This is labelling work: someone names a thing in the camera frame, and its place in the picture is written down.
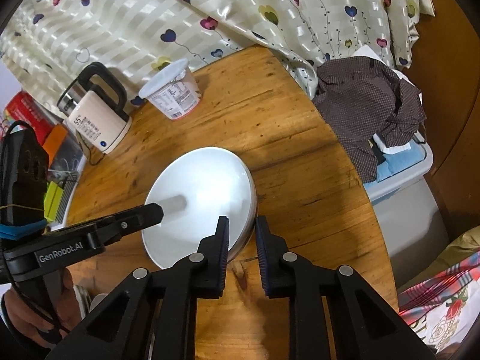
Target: electric kettle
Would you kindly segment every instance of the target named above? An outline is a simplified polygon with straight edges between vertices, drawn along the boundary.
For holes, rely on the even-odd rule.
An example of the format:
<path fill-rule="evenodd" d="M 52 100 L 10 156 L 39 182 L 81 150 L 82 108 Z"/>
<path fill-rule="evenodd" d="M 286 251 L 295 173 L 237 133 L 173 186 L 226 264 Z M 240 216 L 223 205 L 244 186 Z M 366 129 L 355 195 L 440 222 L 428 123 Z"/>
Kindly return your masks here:
<path fill-rule="evenodd" d="M 99 76 L 118 96 L 116 103 L 91 79 Z M 110 153 L 131 126 L 123 108 L 127 93 L 118 79 L 100 62 L 93 62 L 78 75 L 57 102 L 76 130 L 105 154 Z"/>

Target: plaid fabric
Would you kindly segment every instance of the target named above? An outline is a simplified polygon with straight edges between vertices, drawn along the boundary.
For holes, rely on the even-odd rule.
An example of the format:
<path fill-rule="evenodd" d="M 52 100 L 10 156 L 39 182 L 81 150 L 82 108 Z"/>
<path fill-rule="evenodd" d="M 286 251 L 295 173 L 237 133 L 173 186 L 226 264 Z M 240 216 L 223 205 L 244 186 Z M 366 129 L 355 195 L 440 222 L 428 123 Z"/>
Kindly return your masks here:
<path fill-rule="evenodd" d="M 368 139 L 381 133 L 387 147 L 408 143 L 425 120 L 419 89 L 381 61 L 364 56 L 330 60 L 317 74 L 313 104 L 334 130 L 362 182 L 375 181 L 377 161 Z"/>
<path fill-rule="evenodd" d="M 411 325 L 479 278 L 480 250 L 446 271 L 402 292 L 398 296 L 400 316 Z"/>

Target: white bowl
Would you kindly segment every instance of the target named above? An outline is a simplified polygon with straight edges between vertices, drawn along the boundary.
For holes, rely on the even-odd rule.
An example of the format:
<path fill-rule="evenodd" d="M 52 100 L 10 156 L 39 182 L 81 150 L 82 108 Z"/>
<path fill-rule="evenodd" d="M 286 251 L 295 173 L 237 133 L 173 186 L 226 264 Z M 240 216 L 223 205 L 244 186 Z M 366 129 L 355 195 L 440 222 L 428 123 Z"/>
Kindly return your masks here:
<path fill-rule="evenodd" d="M 257 195 L 251 174 L 239 157 L 218 147 L 184 154 L 158 177 L 145 204 L 162 206 L 162 223 L 142 231 L 143 244 L 162 269 L 197 251 L 213 235 L 218 217 L 229 218 L 229 261 L 247 243 Z"/>

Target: wooden table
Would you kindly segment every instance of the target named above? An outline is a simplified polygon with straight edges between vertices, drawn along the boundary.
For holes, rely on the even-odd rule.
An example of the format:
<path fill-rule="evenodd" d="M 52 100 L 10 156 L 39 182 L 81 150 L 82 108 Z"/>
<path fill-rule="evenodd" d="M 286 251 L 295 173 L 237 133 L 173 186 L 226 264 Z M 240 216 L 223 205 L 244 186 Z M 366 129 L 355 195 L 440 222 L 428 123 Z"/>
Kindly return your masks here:
<path fill-rule="evenodd" d="M 204 93 L 197 108 L 175 122 L 149 103 L 138 111 L 121 144 L 85 169 L 69 223 L 143 204 L 174 159 L 203 146 L 223 147 L 250 169 L 259 214 L 291 251 L 327 268 L 353 266 L 397 308 L 385 243 L 359 177 L 279 61 L 252 47 L 194 75 Z M 229 265 L 223 297 L 199 301 L 198 359 L 287 359 L 287 300 L 265 297 L 256 254 L 252 239 Z M 77 283 L 108 292 L 140 266 L 157 270 L 136 233 L 71 270 Z"/>

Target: kettle handle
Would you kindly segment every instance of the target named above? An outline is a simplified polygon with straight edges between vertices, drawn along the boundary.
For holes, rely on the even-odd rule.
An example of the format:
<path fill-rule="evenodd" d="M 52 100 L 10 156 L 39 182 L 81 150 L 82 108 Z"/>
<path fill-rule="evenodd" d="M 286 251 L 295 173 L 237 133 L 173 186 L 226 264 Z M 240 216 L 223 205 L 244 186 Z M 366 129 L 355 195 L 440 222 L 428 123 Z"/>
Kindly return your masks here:
<path fill-rule="evenodd" d="M 81 71 L 81 73 L 78 75 L 78 83 L 86 90 L 89 91 L 92 89 L 93 86 L 96 88 L 100 89 L 97 85 L 93 85 L 93 83 L 90 81 L 90 79 L 93 76 L 99 76 L 102 78 L 102 80 L 105 81 L 107 85 L 109 85 L 115 93 L 117 93 L 118 96 L 118 104 L 113 104 L 110 101 L 107 101 L 106 98 L 107 96 L 105 95 L 104 91 L 101 91 L 101 93 L 98 93 L 98 95 L 101 95 L 100 97 L 102 100 L 117 114 L 117 115 L 122 115 L 124 113 L 123 108 L 125 107 L 127 103 L 127 91 L 125 90 L 125 87 L 122 85 L 120 81 L 112 74 L 110 71 L 107 69 L 107 67 L 100 63 L 100 62 L 93 62 L 89 64 L 85 69 Z"/>

